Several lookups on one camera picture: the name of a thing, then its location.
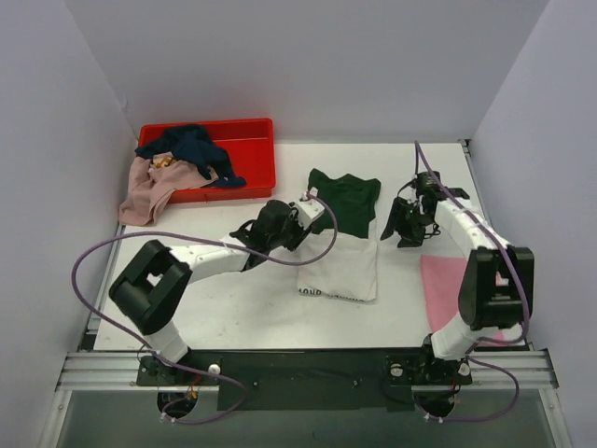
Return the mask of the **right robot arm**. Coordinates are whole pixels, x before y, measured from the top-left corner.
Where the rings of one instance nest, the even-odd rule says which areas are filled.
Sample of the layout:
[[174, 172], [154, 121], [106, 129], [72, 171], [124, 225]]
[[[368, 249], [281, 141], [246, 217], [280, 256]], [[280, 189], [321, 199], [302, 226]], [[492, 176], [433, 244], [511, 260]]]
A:
[[394, 198], [382, 239], [396, 234], [399, 249], [418, 248], [443, 232], [465, 259], [457, 311], [431, 333], [432, 349], [416, 359], [420, 377], [437, 382], [449, 372], [450, 360], [465, 357], [481, 343], [525, 339], [533, 311], [535, 256], [501, 237], [472, 209], [466, 191], [445, 187], [439, 172], [420, 172], [405, 186], [415, 198]]

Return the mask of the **white and green t-shirt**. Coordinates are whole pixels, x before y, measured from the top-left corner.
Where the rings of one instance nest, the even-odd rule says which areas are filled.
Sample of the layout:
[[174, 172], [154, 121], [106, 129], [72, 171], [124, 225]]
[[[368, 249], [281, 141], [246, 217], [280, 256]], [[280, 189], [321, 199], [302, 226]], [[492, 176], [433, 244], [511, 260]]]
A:
[[381, 193], [379, 179], [345, 174], [331, 178], [313, 168], [308, 188], [317, 190], [330, 210], [312, 225], [312, 233], [297, 249], [301, 261], [297, 290], [305, 296], [370, 302], [377, 298], [377, 223], [375, 206]]

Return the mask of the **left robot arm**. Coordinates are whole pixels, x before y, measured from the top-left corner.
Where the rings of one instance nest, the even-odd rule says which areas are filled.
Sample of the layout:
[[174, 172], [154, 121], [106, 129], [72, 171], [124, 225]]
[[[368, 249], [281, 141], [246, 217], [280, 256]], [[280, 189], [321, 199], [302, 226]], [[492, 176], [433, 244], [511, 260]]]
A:
[[315, 200], [270, 200], [257, 218], [215, 245], [168, 247], [151, 240], [141, 247], [109, 289], [109, 297], [162, 356], [158, 370], [168, 383], [180, 385], [192, 371], [189, 348], [174, 324], [187, 285], [213, 275], [252, 270], [279, 247], [296, 249], [324, 212]]

